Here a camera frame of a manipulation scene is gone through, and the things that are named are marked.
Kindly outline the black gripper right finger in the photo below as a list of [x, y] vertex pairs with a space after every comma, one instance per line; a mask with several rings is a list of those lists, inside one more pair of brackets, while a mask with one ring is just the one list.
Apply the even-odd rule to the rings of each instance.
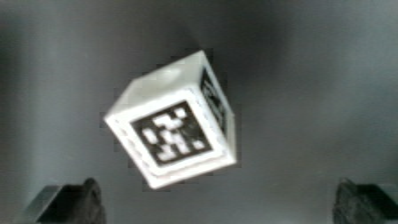
[[339, 180], [332, 224], [398, 224], [398, 186]]

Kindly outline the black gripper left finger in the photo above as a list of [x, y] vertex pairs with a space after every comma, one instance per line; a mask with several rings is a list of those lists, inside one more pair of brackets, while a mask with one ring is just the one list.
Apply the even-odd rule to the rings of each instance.
[[107, 224], [96, 180], [87, 178], [82, 184], [48, 185], [14, 219], [14, 224]]

